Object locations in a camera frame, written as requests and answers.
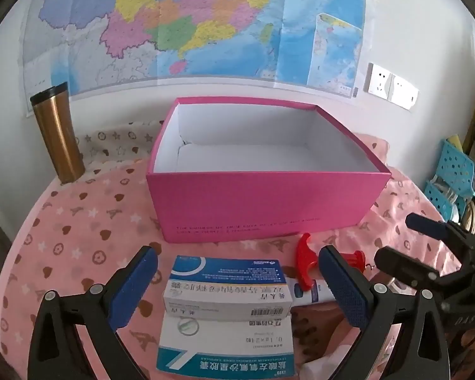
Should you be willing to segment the white blue cream tube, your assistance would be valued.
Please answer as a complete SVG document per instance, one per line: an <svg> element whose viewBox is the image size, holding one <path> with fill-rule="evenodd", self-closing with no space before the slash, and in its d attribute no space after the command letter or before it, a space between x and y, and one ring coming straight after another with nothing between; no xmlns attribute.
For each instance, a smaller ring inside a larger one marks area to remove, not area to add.
<svg viewBox="0 0 475 380"><path fill-rule="evenodd" d="M293 302L292 307L317 305L334 302L334 295L325 280L314 280L313 286L304 291L296 279L286 278Z"/></svg>

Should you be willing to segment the red T-handle tool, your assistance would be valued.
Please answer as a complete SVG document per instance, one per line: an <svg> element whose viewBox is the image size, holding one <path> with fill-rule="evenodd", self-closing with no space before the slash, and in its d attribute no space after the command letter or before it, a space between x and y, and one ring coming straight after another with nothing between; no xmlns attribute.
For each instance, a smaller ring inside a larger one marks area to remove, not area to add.
<svg viewBox="0 0 475 380"><path fill-rule="evenodd" d="M308 292L314 287L313 279L310 276L311 270L318 265L318 255L308 245L311 235L304 233L297 243L295 249L295 270L297 282L303 292ZM346 262L360 272L365 268L365 255L361 250L353 253L341 253Z"/></svg>

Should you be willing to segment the teal white medicine box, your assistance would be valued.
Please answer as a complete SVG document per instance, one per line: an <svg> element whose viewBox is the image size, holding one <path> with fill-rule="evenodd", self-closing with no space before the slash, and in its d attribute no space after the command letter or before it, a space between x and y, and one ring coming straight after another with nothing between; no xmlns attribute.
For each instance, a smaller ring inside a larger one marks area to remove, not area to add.
<svg viewBox="0 0 475 380"><path fill-rule="evenodd" d="M291 318L218 322L166 315L157 369L205 379L293 377Z"/></svg>

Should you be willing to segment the blue white medicine box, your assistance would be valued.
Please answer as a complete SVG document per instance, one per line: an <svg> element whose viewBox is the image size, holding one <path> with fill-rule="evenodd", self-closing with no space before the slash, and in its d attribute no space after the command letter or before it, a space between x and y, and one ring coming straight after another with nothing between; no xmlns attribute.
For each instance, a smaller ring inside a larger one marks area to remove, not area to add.
<svg viewBox="0 0 475 380"><path fill-rule="evenodd" d="M283 319L293 298L277 260L178 256L164 302L173 317L237 322Z"/></svg>

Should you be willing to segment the blue perforated plastic baskets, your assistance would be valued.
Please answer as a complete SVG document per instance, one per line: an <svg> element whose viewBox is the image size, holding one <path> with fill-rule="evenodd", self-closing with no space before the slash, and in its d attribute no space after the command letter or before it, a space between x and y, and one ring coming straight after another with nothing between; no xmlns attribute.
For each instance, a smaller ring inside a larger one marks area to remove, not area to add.
<svg viewBox="0 0 475 380"><path fill-rule="evenodd" d="M475 199L475 162L451 142L442 140L439 161L424 194L444 221L462 220Z"/></svg>

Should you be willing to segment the pink patterned tablecloth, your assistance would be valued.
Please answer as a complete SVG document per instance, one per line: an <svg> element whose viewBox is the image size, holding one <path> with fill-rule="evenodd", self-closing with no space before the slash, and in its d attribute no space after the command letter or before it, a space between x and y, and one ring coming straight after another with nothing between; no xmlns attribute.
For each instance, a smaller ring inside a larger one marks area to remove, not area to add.
<svg viewBox="0 0 475 380"><path fill-rule="evenodd" d="M128 326L119 331L124 345L148 379L190 379L156 369L164 316L163 292L178 255L279 260L287 277L295 277L294 252L299 236L271 237L237 242L169 244L160 231L146 182L151 152L149 142L159 134L159 123L134 123L90 133L89 143L78 135L86 174L73 184L55 179L21 226L0 276L0 349L8 364L26 378L30 339L43 295L86 292L106 283L125 267L142 246L159 256L159 271L150 282ZM313 233L312 250L327 244L347 253L365 253L364 275L378 272L373 258L385 245L435 268L442 275L460 268L460 262L439 241L410 231L407 214L433 220L441 216L414 182L393 167L384 191L364 219L348 228ZM324 355L328 369L342 360L358 330L343 321L335 303L311 305L293 311L295 374Z"/></svg>

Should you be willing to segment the pink cardboard box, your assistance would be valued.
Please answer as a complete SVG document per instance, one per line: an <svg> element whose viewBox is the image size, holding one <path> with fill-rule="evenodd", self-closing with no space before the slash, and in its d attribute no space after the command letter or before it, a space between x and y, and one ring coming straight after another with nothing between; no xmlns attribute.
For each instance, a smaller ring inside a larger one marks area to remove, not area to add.
<svg viewBox="0 0 475 380"><path fill-rule="evenodd" d="M207 243L356 225L390 176L317 105L201 96L170 108L147 184L167 242Z"/></svg>

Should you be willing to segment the copper thermos tumbler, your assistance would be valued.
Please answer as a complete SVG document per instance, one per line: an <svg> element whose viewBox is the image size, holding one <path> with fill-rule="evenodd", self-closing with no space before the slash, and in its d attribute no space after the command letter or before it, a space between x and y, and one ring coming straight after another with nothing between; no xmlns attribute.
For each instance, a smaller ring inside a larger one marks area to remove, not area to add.
<svg viewBox="0 0 475 380"><path fill-rule="evenodd" d="M31 96L30 104L60 183L75 182L86 169L73 130L67 82Z"/></svg>

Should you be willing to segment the white wall socket panel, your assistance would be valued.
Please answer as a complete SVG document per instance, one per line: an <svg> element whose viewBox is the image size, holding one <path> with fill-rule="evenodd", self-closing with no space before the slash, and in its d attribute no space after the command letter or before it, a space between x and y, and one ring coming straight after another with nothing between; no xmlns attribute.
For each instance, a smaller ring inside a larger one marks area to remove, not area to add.
<svg viewBox="0 0 475 380"><path fill-rule="evenodd" d="M411 110L420 91L410 81L374 63L368 64L364 91L404 110Z"/></svg>

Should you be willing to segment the colourful wall map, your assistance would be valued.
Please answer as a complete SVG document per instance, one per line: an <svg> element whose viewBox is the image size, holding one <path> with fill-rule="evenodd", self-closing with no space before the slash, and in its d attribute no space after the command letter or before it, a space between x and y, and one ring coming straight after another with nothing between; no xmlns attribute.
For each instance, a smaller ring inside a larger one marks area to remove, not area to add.
<svg viewBox="0 0 475 380"><path fill-rule="evenodd" d="M367 0L31 0L26 97L230 78L350 97Z"/></svg>

